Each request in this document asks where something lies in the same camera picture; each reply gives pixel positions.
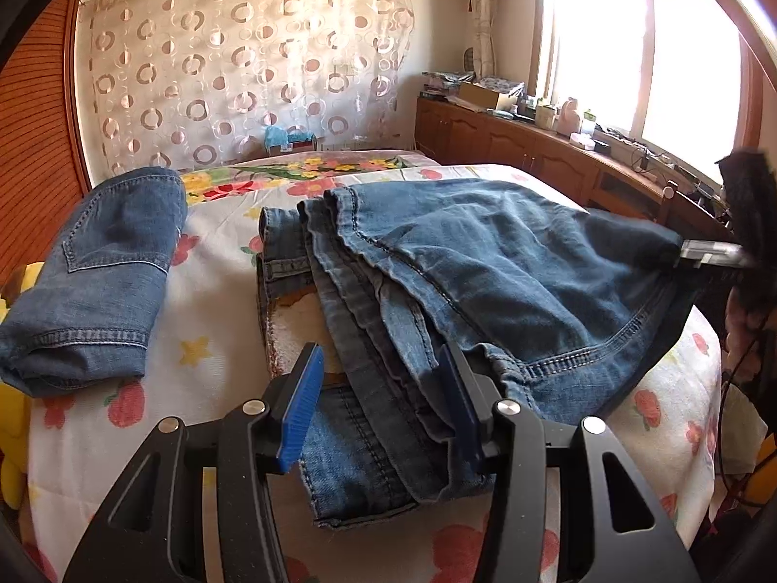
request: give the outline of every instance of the jeans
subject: jeans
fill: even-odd
[[[137,169],[92,190],[0,324],[0,380],[46,397],[143,376],[185,219],[175,171]]]
[[[266,209],[260,228],[263,304],[312,278],[348,379],[323,391],[302,453],[328,526],[490,486],[457,449],[443,342],[504,396],[576,424],[675,343],[700,285],[675,269],[675,233],[506,182],[349,186]]]

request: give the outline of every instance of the yellow star print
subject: yellow star print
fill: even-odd
[[[30,504],[35,504],[38,497],[40,497],[40,489],[30,482],[27,484],[27,496],[30,498]]]
[[[184,351],[184,356],[178,362],[179,366],[197,366],[201,359],[212,358],[213,354],[210,350],[207,350],[208,338],[205,336],[198,337],[193,342],[186,342],[181,340],[181,349]]]
[[[663,360],[667,364],[672,364],[673,366],[679,366],[680,362],[677,361],[677,355],[673,350],[667,351],[667,354],[663,356]]]

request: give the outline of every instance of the bed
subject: bed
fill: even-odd
[[[479,177],[516,182],[579,207],[536,178],[500,165],[441,167],[410,151],[305,153],[183,176],[189,216],[172,260],[166,299],[141,381],[99,385],[35,401],[30,420],[30,548],[61,580],[84,528],[127,460],[158,420],[189,424],[224,416],[288,372],[306,340],[319,341],[326,371],[337,356],[315,294],[277,309],[263,344],[257,311],[258,220],[263,206],[358,182]],[[680,340],[611,415],[689,546],[713,492],[712,453],[720,400],[720,345],[694,309]],[[218,582],[214,476],[206,473],[203,526],[209,582]],[[347,531],[317,528],[298,475],[271,482],[291,583],[463,583],[471,580],[489,496],[424,507]],[[556,579],[558,489],[549,481],[542,580]]]

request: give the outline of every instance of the wooden window frame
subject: wooden window frame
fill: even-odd
[[[553,99],[560,41],[557,35],[556,16],[553,15],[553,11],[548,10],[549,7],[553,7],[553,0],[535,0],[534,38],[527,87],[534,92],[535,96]],[[635,139],[642,139],[654,71],[655,0],[647,0],[647,7],[646,34],[642,46],[640,96],[637,100],[637,108],[630,130],[631,137]],[[739,28],[737,19],[732,17],[726,8],[724,11]],[[734,146],[757,147],[760,141],[760,124],[763,113],[764,73],[759,59],[744,37],[741,38],[740,45],[742,80]]]

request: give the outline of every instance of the storage box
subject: storage box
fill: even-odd
[[[500,94],[498,91],[489,90],[472,83],[462,83],[461,88],[458,90],[458,97],[479,107],[501,109],[503,112],[509,112],[510,107],[518,101],[518,95]]]
[[[313,139],[306,140],[305,142],[290,142],[286,147],[276,145],[269,149],[265,147],[267,155],[269,157],[275,157],[276,155],[286,155],[288,153],[305,153],[306,151],[316,150],[316,136]]]

